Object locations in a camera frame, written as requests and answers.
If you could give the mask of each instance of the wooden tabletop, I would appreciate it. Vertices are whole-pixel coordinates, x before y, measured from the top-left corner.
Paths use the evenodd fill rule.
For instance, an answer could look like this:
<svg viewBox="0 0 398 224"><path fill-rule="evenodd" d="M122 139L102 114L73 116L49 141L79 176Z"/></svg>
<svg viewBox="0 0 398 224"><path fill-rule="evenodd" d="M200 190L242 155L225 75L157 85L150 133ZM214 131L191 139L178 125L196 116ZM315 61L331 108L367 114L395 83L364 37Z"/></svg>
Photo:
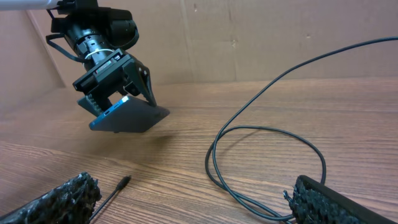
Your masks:
<svg viewBox="0 0 398 224"><path fill-rule="evenodd" d="M220 127L267 82L154 87L171 114L146 133L93 132L81 94L59 89L0 117L0 215L87 171L106 198L130 184L95 223L267 223L205 174ZM234 123L271 126L316 145L326 185L398 222L398 78L283 80ZM320 179L317 155L290 137L234 131L220 141L230 186L284 215L283 190Z"/></svg>

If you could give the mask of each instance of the plywood backdrop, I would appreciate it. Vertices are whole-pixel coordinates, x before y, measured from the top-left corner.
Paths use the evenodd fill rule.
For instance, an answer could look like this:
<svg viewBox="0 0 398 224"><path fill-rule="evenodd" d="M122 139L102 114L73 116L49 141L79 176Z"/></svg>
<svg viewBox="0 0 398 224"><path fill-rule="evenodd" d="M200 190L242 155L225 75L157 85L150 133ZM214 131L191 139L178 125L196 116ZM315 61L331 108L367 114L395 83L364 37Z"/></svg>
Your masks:
<svg viewBox="0 0 398 224"><path fill-rule="evenodd" d="M0 113L63 86L24 11L0 11Z"/></svg>
<svg viewBox="0 0 398 224"><path fill-rule="evenodd" d="M99 0L130 10L141 38L129 50L155 83L269 80L319 54L398 35L396 0ZM42 38L45 11L31 11ZM62 45L68 48L65 41ZM83 66L50 49L66 86ZM310 65L288 78L391 76L398 42L382 43Z"/></svg>

